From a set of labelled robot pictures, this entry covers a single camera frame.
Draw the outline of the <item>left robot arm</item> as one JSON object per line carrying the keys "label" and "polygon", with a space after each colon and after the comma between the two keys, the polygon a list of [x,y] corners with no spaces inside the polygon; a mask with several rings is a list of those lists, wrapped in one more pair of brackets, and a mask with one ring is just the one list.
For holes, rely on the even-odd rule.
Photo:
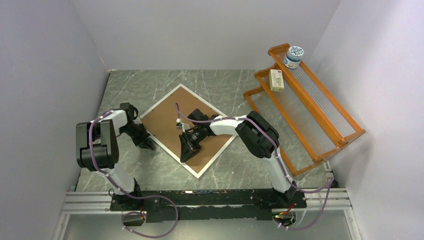
{"label": "left robot arm", "polygon": [[76,161],[96,172],[111,185],[112,210],[139,210],[143,206],[140,185],[119,162],[117,138],[125,134],[140,149],[154,150],[150,134],[138,118],[138,109],[125,102],[90,122],[76,125]]}

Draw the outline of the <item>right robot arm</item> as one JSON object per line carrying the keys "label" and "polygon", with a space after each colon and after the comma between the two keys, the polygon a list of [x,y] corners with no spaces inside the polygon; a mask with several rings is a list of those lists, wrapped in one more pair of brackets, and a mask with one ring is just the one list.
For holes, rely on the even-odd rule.
{"label": "right robot arm", "polygon": [[179,135],[181,163],[197,155],[202,149],[201,141],[207,137],[238,136],[253,156],[264,161],[276,204],[286,208],[294,201],[296,184],[287,174],[281,161],[280,135],[258,112],[251,111],[247,115],[237,117],[218,114],[207,116],[195,109],[186,117],[186,120],[193,123],[191,128],[182,122],[182,118],[183,116],[179,115],[176,123],[176,127],[182,130]]}

